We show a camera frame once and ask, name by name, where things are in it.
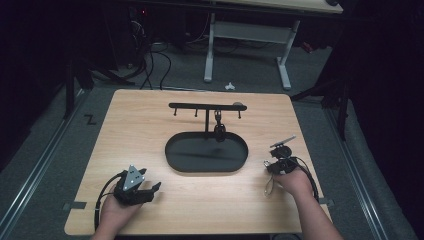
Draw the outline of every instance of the white object on floor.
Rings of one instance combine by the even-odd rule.
[[[234,87],[233,84],[231,84],[231,82],[229,82],[228,85],[225,86],[225,89],[227,89],[227,90],[234,90],[234,89],[236,89],[236,87]]]

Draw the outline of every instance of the wooden table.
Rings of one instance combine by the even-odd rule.
[[[248,145],[244,166],[230,173],[182,173],[172,169],[165,145],[173,135],[204,131],[205,111],[180,109],[174,116],[170,102],[233,104],[247,110],[223,112],[228,132]],[[216,122],[213,114],[209,129]],[[320,196],[321,188],[312,165],[290,98],[283,94],[118,90],[113,96],[95,148],[79,187],[76,202],[85,209],[72,209],[65,225],[69,235],[94,232],[94,207],[105,183],[130,164],[147,168],[140,188],[162,186],[153,202],[122,230],[126,235],[246,234],[301,232],[296,205],[290,194],[275,186],[264,195],[270,175],[263,162],[274,162],[270,145],[295,134],[286,145],[309,166]]]

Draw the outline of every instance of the desk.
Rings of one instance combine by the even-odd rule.
[[[216,0],[213,1],[213,4],[216,4],[216,2],[261,6],[268,8],[283,8],[299,11],[313,11],[320,13],[340,14],[343,12],[343,9],[340,7],[340,5],[333,7],[327,4],[325,0]],[[285,48],[281,54],[281,57],[277,58],[277,66],[280,72],[283,88],[285,90],[290,90],[291,84],[285,64],[289,56],[293,41],[296,37],[299,24],[299,20],[295,20],[293,26],[291,27],[271,27],[254,24],[233,23],[227,21],[216,21],[215,14],[212,14],[209,27],[209,48],[206,57],[204,81],[212,81],[214,38],[233,38],[284,44]]]
[[[182,173],[173,170],[165,157],[165,145],[175,134],[204,131],[205,111],[180,109],[174,116],[170,102],[233,104],[247,110],[223,112],[228,132],[242,137],[249,155],[244,166],[229,173]],[[210,122],[210,128],[216,123]],[[293,155],[303,159],[316,178],[290,98],[282,94],[118,90],[115,92],[92,156],[82,179],[77,202],[85,209],[72,209],[65,225],[69,235],[94,232],[94,208],[100,190],[115,174],[130,164],[146,168],[140,188],[162,186],[153,202],[122,230],[127,235],[241,234],[301,232],[296,205],[290,194],[274,186],[266,197],[270,175],[263,161],[275,159],[270,145],[295,134],[290,141]],[[328,209],[322,206],[328,216]]]

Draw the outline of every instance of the vr controller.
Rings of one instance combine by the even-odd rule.
[[[113,196],[123,205],[151,202],[154,198],[154,193],[159,190],[161,182],[154,185],[151,189],[138,190],[138,187],[145,180],[143,176],[145,172],[145,168],[138,171],[131,165],[128,172],[124,172],[116,184]]]
[[[292,151],[289,147],[284,144],[296,138],[295,135],[292,137],[275,143],[270,147],[275,147],[271,150],[271,156],[277,158],[275,163],[270,163],[269,161],[264,161],[264,165],[269,173],[281,175],[292,172],[297,166],[299,166],[296,157],[292,157]]]

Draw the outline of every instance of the hand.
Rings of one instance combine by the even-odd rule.
[[[124,206],[113,196],[112,186],[103,203],[100,213],[100,224],[92,239],[113,239],[129,222],[143,204]]]
[[[300,168],[288,174],[274,175],[273,178],[293,197],[312,196],[311,182]]]

